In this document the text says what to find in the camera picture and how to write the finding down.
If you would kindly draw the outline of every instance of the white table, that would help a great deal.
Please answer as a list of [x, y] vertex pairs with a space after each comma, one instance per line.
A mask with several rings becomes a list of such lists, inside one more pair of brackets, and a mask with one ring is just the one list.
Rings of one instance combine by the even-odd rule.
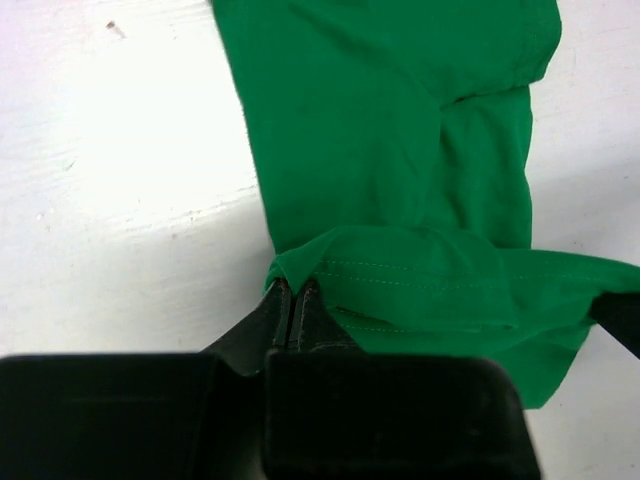
[[[535, 243], [640, 263], [640, 2], [560, 6]], [[272, 249], [206, 0], [4, 0], [0, 39], [0, 354], [197, 350], [249, 312]], [[640, 478], [639, 409], [595, 329], [529, 414], [547, 478]]]

